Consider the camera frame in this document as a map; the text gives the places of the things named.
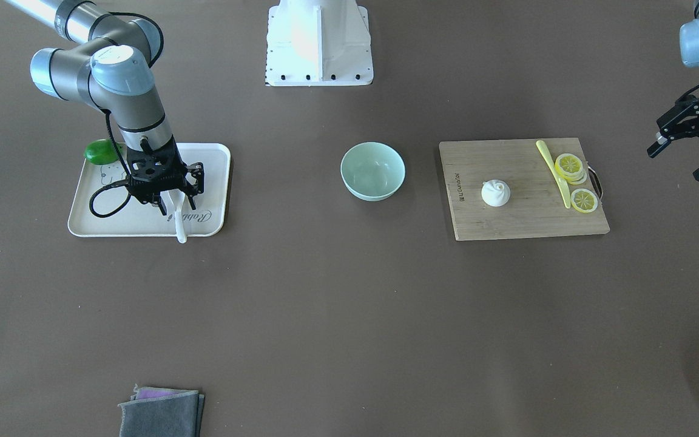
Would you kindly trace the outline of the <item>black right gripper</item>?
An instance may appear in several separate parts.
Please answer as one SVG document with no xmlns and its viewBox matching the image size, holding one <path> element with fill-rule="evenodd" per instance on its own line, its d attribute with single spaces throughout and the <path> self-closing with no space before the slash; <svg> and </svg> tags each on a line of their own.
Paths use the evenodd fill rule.
<svg viewBox="0 0 699 437">
<path fill-rule="evenodd" d="M 182 161 L 177 142 L 170 138 L 163 147 L 151 149 L 147 139 L 140 145 L 144 151 L 127 147 L 126 160 L 130 169 L 126 188 L 130 195 L 142 204 L 158 207 L 162 216 L 167 216 L 167 206 L 161 193 L 180 190 L 186 194 L 191 210 L 196 210 L 195 197 L 204 192 L 203 163 L 187 166 Z"/>
</svg>

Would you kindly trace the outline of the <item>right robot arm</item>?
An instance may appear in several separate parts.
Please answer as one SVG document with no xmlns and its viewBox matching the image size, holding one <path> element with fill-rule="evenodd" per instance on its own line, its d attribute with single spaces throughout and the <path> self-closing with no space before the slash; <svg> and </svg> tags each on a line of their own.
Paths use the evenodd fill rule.
<svg viewBox="0 0 699 437">
<path fill-rule="evenodd" d="M 167 214 L 163 193 L 180 191 L 191 207 L 204 191 L 202 163 L 186 165 L 160 100 L 152 65 L 163 52 L 163 31 L 146 16 L 108 12 L 92 1 L 12 1 L 14 8 L 55 29 L 72 49 L 44 48 L 33 56 L 36 88 L 85 103 L 113 117 L 125 154 L 117 155 L 125 186 L 142 204 Z"/>
</svg>

